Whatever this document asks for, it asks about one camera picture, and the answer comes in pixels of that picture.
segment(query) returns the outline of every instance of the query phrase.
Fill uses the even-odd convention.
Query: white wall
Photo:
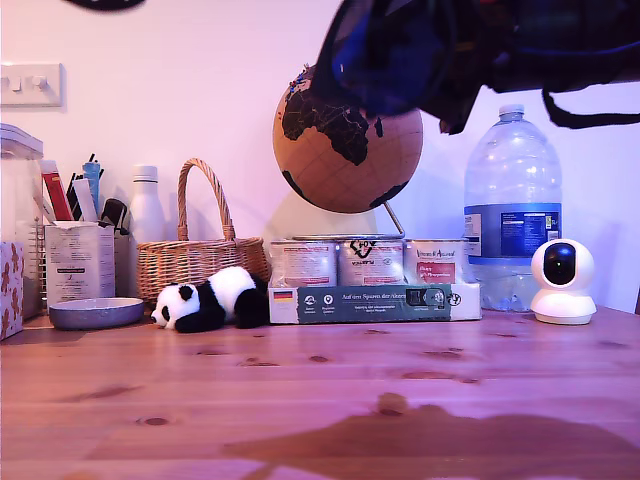
[[[317,57],[339,0],[148,0],[129,12],[90,13],[62,0],[2,0],[2,61],[60,62],[60,109],[5,109],[2,121],[44,141],[68,182],[95,152],[104,198],[129,199],[131,165],[160,168],[175,238],[176,184],[196,156],[219,175],[241,237],[392,231],[384,210],[348,216],[306,204],[281,177],[271,143],[288,82]],[[579,112],[640,110],[640,85],[567,94]],[[459,237],[463,175],[471,149],[507,102],[558,150],[564,168],[565,236],[590,248],[604,305],[633,311],[640,284],[640,126],[569,131],[553,126],[539,92],[483,90],[463,134],[447,137],[424,116],[418,171],[391,205],[409,237]],[[213,194],[202,175],[188,184],[192,239],[219,238]]]

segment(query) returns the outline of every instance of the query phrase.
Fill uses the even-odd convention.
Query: globe
[[[290,83],[276,111],[273,147],[282,175],[307,202],[338,213],[361,213],[397,195],[422,152],[418,110],[367,119],[350,105],[309,91],[314,67]]]

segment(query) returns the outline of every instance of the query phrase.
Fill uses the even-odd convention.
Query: security camera
[[[541,322],[584,325],[596,305],[587,293],[593,279],[593,257],[587,248],[566,238],[541,245],[531,259],[533,277],[541,289],[531,310]]]

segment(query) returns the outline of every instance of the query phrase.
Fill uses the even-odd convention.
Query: tissue box
[[[269,288],[272,324],[480,320],[480,285]]]
[[[0,340],[4,340],[22,331],[24,251],[21,243],[0,243],[0,269],[2,270]]]
[[[45,229],[47,306],[115,296],[113,225],[57,222]]]

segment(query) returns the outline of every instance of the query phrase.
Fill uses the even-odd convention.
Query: small bowl
[[[94,330],[121,327],[144,316],[138,298],[90,298],[49,306],[49,319],[60,330]]]

